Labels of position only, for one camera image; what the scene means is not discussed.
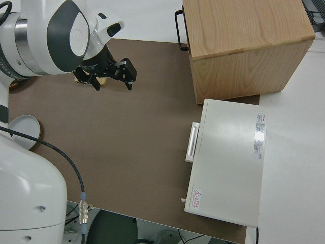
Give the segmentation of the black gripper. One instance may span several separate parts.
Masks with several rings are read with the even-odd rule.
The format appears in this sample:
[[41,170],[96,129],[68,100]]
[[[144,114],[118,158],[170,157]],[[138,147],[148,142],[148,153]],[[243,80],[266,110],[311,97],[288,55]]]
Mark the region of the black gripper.
[[73,74],[79,83],[91,84],[95,90],[99,91],[101,84],[97,80],[95,74],[104,73],[105,69],[112,65],[115,68],[112,78],[122,81],[128,90],[132,90],[133,83],[136,81],[137,77],[135,67],[129,58],[124,58],[116,62],[107,45],[105,45],[94,57],[83,60],[80,68],[76,68]]

